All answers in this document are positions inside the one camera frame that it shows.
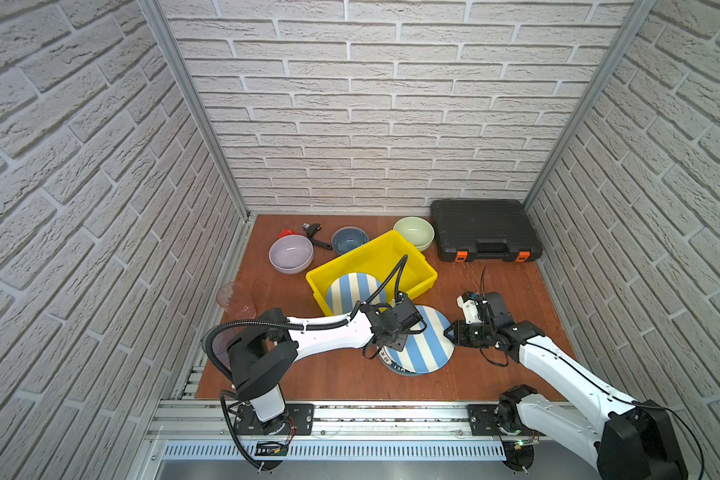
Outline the green rimmed white plate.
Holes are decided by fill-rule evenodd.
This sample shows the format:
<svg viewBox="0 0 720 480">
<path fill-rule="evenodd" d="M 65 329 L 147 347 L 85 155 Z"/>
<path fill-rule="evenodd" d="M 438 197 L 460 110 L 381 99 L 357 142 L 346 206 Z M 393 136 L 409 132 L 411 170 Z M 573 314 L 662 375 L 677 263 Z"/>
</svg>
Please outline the green rimmed white plate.
<svg viewBox="0 0 720 480">
<path fill-rule="evenodd" d="M 401 375 L 405 377 L 415 377 L 418 376 L 418 373 L 409 371 L 402 366 L 400 366 L 398 363 L 396 363 L 390 354 L 388 353 L 388 350 L 383 347 L 378 354 L 378 358 L 382 362 L 383 365 L 385 365 L 390 371 Z"/>
</svg>

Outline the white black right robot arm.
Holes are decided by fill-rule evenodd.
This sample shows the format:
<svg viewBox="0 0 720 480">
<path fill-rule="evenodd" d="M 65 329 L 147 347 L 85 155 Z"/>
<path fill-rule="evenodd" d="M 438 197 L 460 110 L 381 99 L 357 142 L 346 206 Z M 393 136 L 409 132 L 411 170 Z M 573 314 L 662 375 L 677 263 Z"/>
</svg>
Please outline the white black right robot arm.
<svg viewBox="0 0 720 480">
<path fill-rule="evenodd" d="M 494 419 L 505 435 L 536 431 L 590 464 L 603 479 L 685 479 L 688 469 L 667 409 L 609 385 L 528 321 L 498 329 L 457 321 L 445 337 L 466 348 L 495 347 L 543 378 L 572 404 L 567 410 L 536 389 L 504 392 Z"/>
</svg>

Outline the blue white striped plate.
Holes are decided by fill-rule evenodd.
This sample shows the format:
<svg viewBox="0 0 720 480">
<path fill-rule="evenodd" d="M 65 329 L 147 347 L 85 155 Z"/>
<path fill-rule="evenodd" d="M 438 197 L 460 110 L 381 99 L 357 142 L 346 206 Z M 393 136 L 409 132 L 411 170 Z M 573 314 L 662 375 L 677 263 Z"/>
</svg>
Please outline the blue white striped plate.
<svg viewBox="0 0 720 480">
<path fill-rule="evenodd" d="M 325 295 L 326 304 L 333 315 L 350 313 L 355 303 L 366 301 L 381 282 L 366 273 L 348 273 L 336 279 Z"/>
</svg>

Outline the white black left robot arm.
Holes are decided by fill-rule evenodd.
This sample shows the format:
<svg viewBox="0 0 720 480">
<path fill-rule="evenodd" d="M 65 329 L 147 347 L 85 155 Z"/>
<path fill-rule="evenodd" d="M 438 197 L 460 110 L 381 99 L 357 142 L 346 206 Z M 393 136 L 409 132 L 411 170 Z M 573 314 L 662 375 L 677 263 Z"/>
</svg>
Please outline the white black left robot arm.
<svg viewBox="0 0 720 480">
<path fill-rule="evenodd" d="M 242 329 L 225 347 L 218 369 L 263 424 L 285 418 L 279 383 L 294 363 L 342 349 L 401 350 L 409 336 L 427 329 L 406 296 L 394 306 L 357 302 L 346 314 L 320 318 L 286 317 L 272 309 L 262 319 L 235 324 Z"/>
</svg>

